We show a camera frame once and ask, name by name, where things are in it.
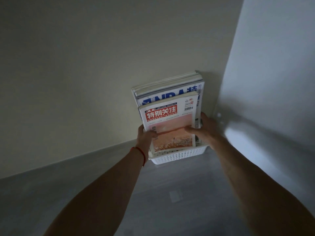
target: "person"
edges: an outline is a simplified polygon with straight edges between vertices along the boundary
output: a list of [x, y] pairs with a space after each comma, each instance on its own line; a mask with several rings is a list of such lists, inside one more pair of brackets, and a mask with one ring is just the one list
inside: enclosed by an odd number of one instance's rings
[[[202, 113], [203, 126], [186, 127], [216, 152], [239, 199], [248, 225], [257, 235], [315, 235], [315, 218], [289, 191], [236, 150], [216, 131], [215, 121]], [[85, 187], [57, 215], [48, 235], [114, 235], [155, 132], [138, 129], [136, 148]]]

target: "red string bracelet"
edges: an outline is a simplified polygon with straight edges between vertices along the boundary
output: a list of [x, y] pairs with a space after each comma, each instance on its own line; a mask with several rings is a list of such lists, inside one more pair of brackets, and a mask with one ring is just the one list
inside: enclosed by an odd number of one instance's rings
[[132, 150], [132, 149], [138, 149], [142, 153], [142, 155], [144, 157], [144, 161], [143, 161], [143, 166], [142, 167], [144, 167], [144, 164], [146, 163], [146, 159], [147, 159], [146, 155], [144, 155], [144, 152], [139, 147], [132, 147], [130, 150]]

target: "white wall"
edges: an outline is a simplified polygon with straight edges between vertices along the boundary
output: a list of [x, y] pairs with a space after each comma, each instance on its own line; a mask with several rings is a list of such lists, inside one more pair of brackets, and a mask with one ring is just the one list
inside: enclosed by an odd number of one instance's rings
[[242, 0], [4, 0], [0, 177], [136, 138], [131, 87], [199, 70], [212, 111]]
[[244, 0], [221, 86], [231, 143], [315, 214], [315, 0]]

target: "basket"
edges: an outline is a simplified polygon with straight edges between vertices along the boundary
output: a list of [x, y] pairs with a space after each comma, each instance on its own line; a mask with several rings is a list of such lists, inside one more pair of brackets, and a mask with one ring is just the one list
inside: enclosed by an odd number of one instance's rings
[[179, 160], [191, 156], [196, 156], [203, 154], [206, 150], [208, 145], [200, 144], [196, 147], [191, 147], [185, 150], [173, 150], [173, 151], [166, 151], [166, 152], [158, 152], [152, 154], [149, 152], [149, 160], [151, 160], [154, 164], [159, 165], [162, 163]]

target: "pink cover image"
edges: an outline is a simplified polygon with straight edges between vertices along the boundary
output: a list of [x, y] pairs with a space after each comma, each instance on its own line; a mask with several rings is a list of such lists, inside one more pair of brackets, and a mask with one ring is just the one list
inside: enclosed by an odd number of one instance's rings
[[150, 129], [158, 134], [158, 138], [152, 141], [154, 150], [161, 151], [172, 148], [192, 147], [193, 135], [184, 130], [184, 127], [192, 125], [192, 114], [152, 124]]

